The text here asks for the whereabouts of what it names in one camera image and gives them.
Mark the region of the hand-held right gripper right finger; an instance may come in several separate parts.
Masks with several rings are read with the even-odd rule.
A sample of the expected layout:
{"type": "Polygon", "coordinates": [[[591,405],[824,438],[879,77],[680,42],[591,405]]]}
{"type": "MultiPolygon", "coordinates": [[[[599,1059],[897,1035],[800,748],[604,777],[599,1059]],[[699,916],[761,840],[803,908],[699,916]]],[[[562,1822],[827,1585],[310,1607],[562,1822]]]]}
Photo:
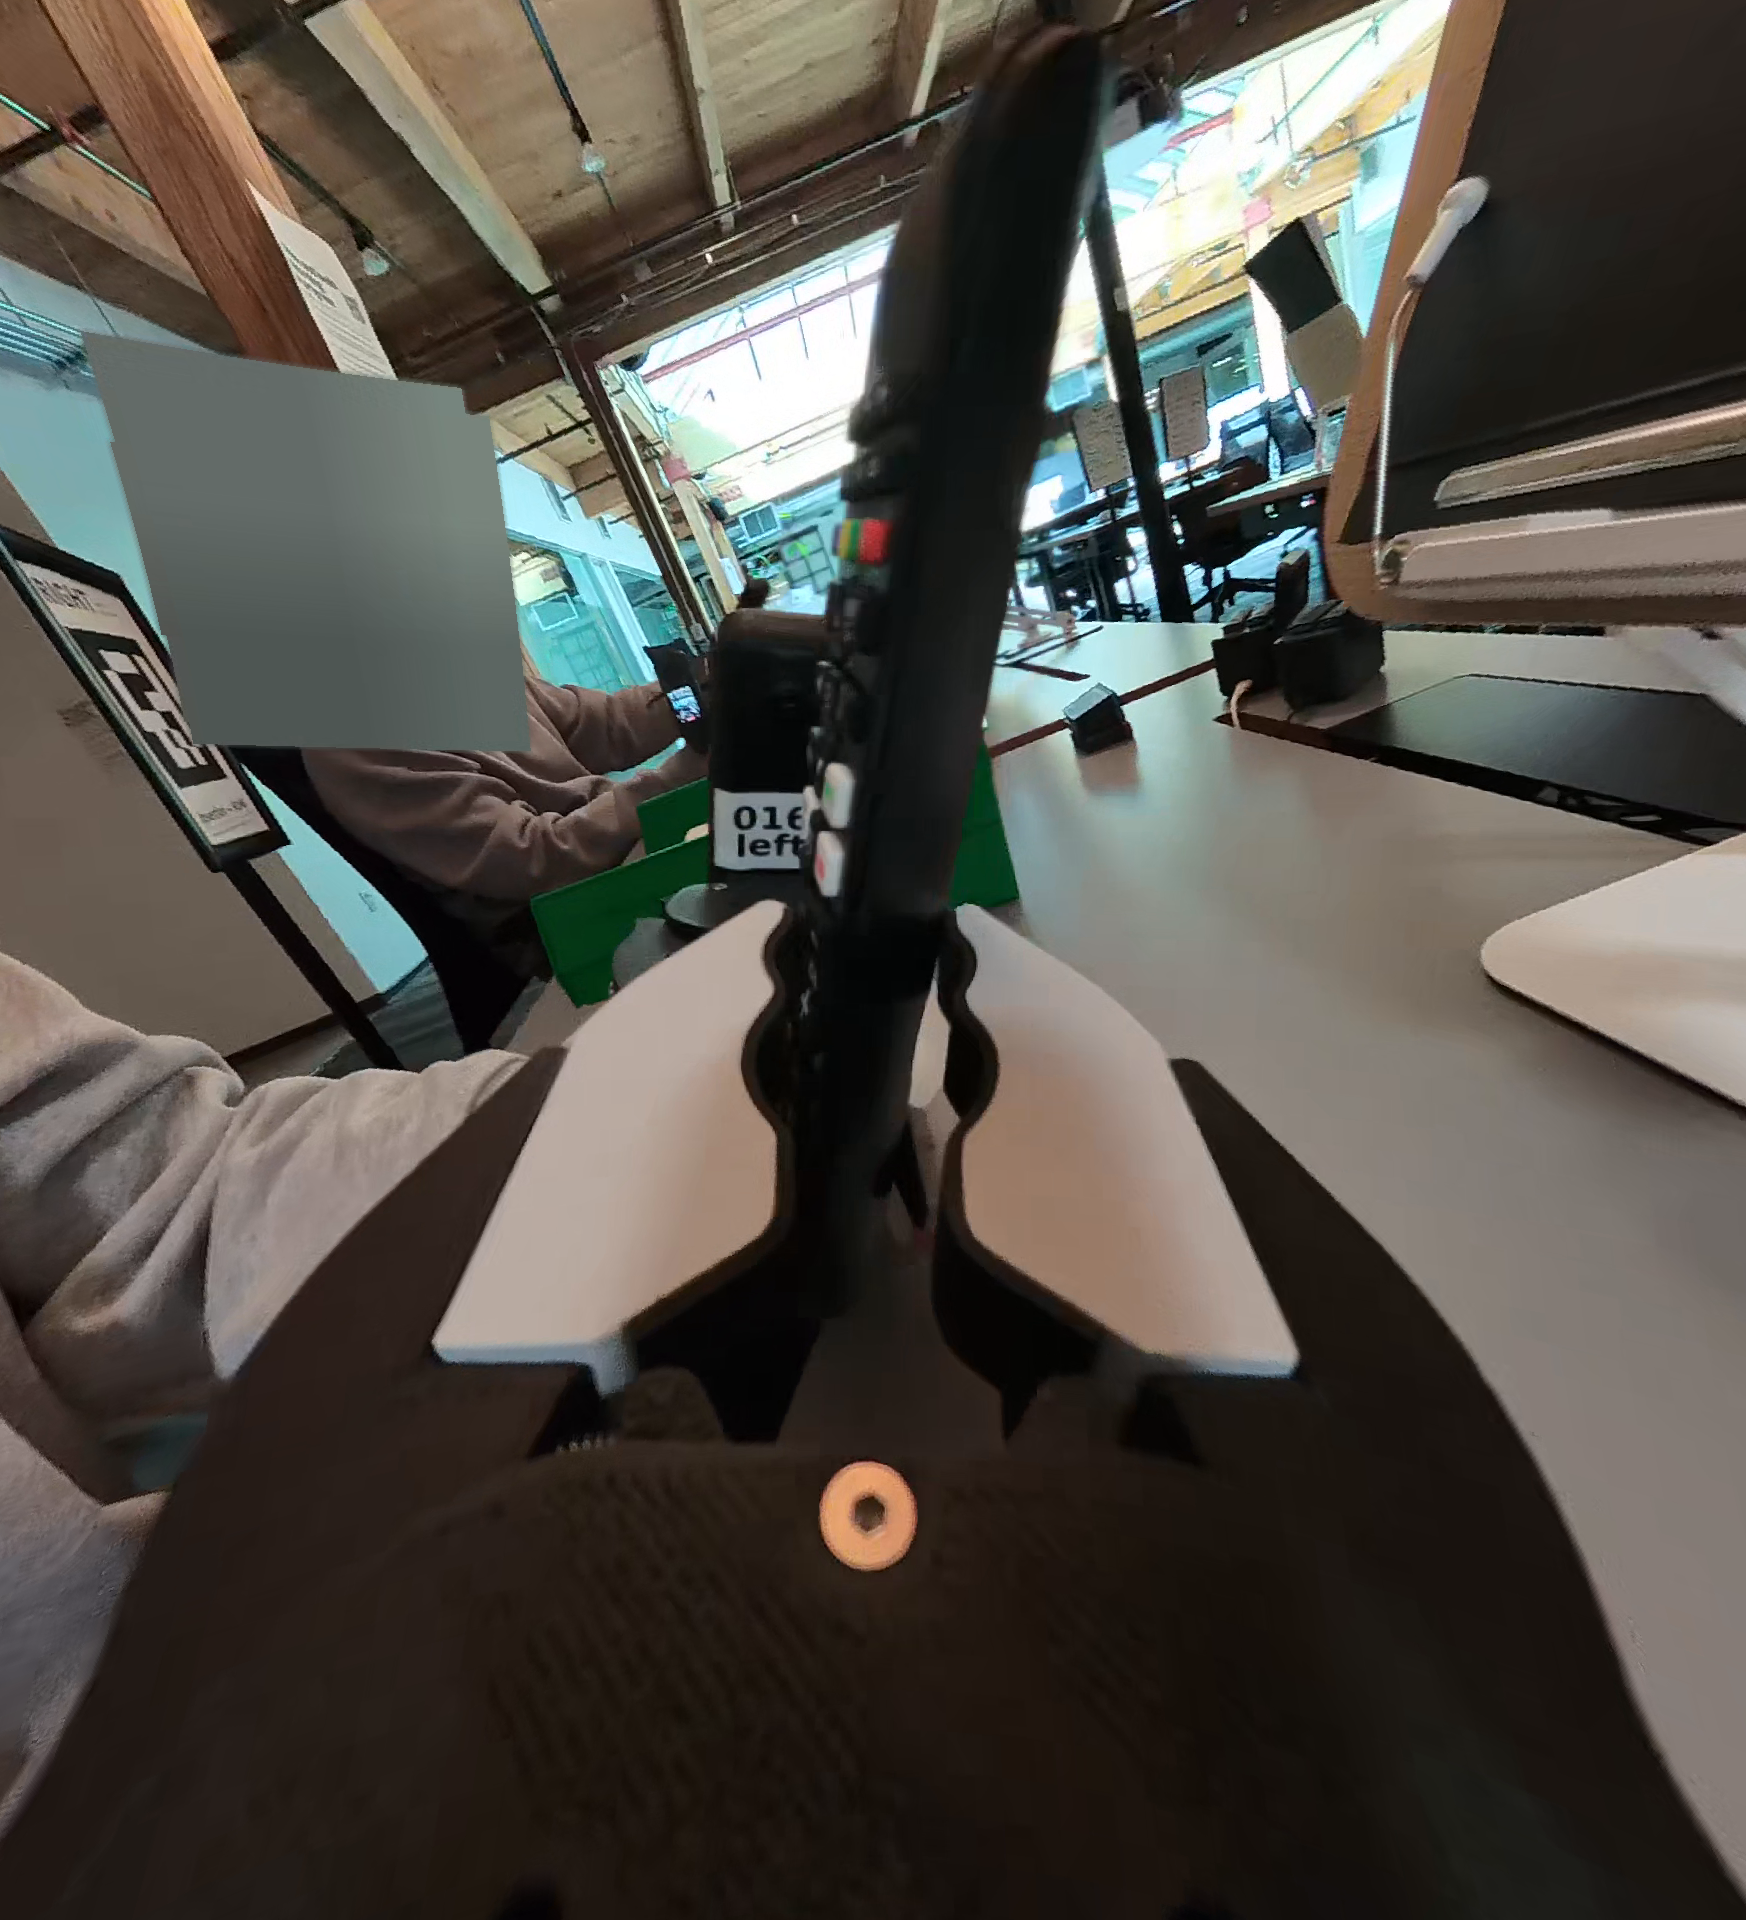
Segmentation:
{"type": "Polygon", "coordinates": [[[996,1065],[955,1154],[976,1251],[1133,1357],[1292,1378],[1295,1339],[1161,1045],[981,908],[955,928],[996,1065]]]}

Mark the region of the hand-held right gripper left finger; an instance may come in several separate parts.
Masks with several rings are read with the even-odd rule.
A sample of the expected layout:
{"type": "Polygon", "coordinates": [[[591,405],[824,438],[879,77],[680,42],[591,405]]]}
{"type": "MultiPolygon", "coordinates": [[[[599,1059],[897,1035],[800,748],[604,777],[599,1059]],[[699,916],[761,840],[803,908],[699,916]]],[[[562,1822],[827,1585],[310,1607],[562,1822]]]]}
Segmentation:
{"type": "Polygon", "coordinates": [[[621,1391],[654,1315],[765,1238],[780,1137],[742,1065],[787,918],[750,907],[575,1033],[431,1335],[438,1361],[572,1364],[621,1391]]]}

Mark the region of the black remote control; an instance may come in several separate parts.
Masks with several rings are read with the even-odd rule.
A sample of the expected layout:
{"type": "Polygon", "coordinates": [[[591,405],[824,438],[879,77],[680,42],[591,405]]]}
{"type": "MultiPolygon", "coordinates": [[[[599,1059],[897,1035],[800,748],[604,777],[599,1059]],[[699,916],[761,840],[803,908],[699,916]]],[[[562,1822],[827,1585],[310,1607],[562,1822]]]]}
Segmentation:
{"type": "Polygon", "coordinates": [[[879,1261],[878,1188],[905,1131],[1110,89],[1077,25],[1011,42],[910,196],[878,289],[798,897],[789,1245],[815,1318],[879,1261]]]}

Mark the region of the person's left forearm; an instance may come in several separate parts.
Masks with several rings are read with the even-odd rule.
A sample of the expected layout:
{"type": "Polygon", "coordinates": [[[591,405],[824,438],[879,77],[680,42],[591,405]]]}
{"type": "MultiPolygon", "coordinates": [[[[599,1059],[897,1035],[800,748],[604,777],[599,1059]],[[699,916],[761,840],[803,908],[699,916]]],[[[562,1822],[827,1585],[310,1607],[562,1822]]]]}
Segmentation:
{"type": "Polygon", "coordinates": [[[100,1431],[197,1405],[397,1182],[524,1069],[247,1089],[0,952],[0,1487],[102,1500],[100,1431]]]}

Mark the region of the green plastic bin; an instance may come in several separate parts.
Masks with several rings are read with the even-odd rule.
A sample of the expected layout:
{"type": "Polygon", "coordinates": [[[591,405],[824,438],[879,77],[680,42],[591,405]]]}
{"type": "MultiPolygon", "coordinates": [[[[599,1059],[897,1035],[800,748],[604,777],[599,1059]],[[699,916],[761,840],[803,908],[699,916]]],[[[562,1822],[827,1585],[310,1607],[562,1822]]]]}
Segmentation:
{"type": "MultiPolygon", "coordinates": [[[[709,879],[709,782],[699,778],[639,805],[646,852],[530,902],[551,976],[573,1006],[612,990],[612,959],[634,926],[661,918],[680,891],[709,879]]],[[[981,748],[960,829],[954,907],[997,908],[1019,901],[992,756],[981,748]]]]}

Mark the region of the black office chair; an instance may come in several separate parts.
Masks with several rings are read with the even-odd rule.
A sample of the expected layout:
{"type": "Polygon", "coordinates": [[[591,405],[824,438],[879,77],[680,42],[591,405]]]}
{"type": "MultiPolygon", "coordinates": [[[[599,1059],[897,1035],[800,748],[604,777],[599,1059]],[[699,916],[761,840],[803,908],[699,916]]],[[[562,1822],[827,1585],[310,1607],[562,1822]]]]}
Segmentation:
{"type": "Polygon", "coordinates": [[[333,855],[343,858],[426,950],[427,964],[443,994],[453,1030],[466,1053],[483,1051],[495,1039],[506,1017],[535,973],[515,967],[513,957],[498,949],[473,925],[466,925],[420,881],[357,840],[330,816],[295,748],[234,747],[227,754],[242,773],[281,801],[333,855]]]}

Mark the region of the black support pole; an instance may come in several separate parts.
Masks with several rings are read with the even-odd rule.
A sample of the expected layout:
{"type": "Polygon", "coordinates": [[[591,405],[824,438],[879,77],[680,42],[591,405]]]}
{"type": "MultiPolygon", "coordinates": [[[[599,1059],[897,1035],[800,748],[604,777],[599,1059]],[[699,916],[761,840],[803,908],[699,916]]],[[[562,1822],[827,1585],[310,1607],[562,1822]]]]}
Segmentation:
{"type": "Polygon", "coordinates": [[[1096,294],[1107,367],[1107,391],[1126,446],[1132,497],[1145,540],[1157,619],[1161,622],[1192,624],[1196,619],[1194,603],[1180,561],[1173,517],[1159,480],[1159,455],[1148,414],[1138,339],[1126,294],[1126,273],[1103,157],[1096,157],[1087,172],[1081,238],[1096,294]]]}

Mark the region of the black battery charger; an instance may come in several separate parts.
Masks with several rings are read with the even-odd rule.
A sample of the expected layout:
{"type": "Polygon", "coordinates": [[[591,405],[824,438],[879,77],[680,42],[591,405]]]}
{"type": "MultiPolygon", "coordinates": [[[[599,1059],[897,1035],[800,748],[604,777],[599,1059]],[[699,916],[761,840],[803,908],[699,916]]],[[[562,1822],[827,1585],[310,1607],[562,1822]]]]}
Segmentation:
{"type": "Polygon", "coordinates": [[[1224,700],[1232,700],[1243,686],[1263,693],[1273,684],[1273,647],[1303,605],[1302,594],[1307,584],[1307,555],[1300,553],[1295,561],[1282,558],[1271,577],[1270,598],[1224,622],[1212,644],[1214,679],[1224,700]]]}
{"type": "Polygon", "coordinates": [[[1327,598],[1295,612],[1270,649],[1273,689],[1292,713],[1329,709],[1371,684],[1385,666],[1385,628],[1327,598]]]}

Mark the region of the white paper notice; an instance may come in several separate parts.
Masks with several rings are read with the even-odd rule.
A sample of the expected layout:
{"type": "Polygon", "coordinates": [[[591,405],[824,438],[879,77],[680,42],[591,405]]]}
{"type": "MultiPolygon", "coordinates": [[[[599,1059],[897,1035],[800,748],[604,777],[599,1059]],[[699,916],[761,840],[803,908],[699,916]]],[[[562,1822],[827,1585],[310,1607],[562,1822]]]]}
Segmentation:
{"type": "Polygon", "coordinates": [[[276,245],[293,289],[337,373],[396,381],[384,345],[357,289],[324,238],[273,205],[257,187],[247,189],[276,245]]]}

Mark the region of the framed tag sign on stand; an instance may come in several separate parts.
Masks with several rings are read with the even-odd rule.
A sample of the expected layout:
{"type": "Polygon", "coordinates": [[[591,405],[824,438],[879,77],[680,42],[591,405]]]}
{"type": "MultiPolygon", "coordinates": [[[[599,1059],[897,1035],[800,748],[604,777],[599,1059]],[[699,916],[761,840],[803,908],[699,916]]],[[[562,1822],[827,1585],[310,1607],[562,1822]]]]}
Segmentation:
{"type": "Polygon", "coordinates": [[[232,752],[193,737],[166,642],[117,572],[0,524],[0,574],[193,856],[234,889],[368,1067],[400,1069],[397,1053],[255,872],[289,838],[232,752]]]}

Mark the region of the black desk mat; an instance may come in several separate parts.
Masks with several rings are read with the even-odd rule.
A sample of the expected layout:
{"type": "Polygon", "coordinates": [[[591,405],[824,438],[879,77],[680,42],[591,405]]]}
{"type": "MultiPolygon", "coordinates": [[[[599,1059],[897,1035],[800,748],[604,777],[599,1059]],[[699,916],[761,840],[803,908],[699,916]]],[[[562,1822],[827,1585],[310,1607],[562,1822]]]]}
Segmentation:
{"type": "Polygon", "coordinates": [[[1746,727],[1690,690],[1456,677],[1331,727],[1237,724],[1688,849],[1746,834],[1746,727]]]}

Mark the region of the black panel with cardboard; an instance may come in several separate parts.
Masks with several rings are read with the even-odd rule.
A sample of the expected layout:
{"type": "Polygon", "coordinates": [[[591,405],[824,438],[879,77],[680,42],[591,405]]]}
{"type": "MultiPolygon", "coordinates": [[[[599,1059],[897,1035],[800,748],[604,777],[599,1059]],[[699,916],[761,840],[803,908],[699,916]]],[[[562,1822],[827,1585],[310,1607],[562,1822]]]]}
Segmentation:
{"type": "Polygon", "coordinates": [[[1306,417],[1324,426],[1358,391],[1365,326],[1341,293],[1318,218],[1279,226],[1245,259],[1243,275],[1270,305],[1306,417]]]}

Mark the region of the black board with wooden rim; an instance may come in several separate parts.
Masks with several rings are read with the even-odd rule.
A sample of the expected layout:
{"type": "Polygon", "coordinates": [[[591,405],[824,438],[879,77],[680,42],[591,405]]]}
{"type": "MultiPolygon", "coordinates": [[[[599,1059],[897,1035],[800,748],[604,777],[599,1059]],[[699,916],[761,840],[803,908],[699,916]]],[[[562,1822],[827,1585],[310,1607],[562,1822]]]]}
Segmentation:
{"type": "Polygon", "coordinates": [[[1746,724],[1746,3],[1451,4],[1326,508],[1384,620],[1600,624],[1746,724]],[[1436,206],[1487,198],[1384,337],[1436,206]]]}

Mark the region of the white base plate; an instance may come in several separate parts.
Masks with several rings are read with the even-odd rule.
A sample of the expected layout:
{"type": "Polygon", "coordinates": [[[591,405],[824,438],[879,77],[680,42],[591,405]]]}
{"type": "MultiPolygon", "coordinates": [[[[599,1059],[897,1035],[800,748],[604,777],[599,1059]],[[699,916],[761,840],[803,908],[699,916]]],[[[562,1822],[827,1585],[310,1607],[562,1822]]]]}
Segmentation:
{"type": "Polygon", "coordinates": [[[1746,1111],[1746,833],[1496,930],[1483,975],[1746,1111]]]}

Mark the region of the wooden support post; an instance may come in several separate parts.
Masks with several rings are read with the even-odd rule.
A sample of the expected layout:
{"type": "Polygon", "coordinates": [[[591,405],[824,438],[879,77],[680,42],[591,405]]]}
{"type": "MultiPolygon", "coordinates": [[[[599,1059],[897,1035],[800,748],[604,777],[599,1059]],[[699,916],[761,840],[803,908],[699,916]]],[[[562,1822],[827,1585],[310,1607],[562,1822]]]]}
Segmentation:
{"type": "Polygon", "coordinates": [[[186,3],[43,3],[205,296],[254,360],[333,373],[269,218],[289,205],[186,3]]]}

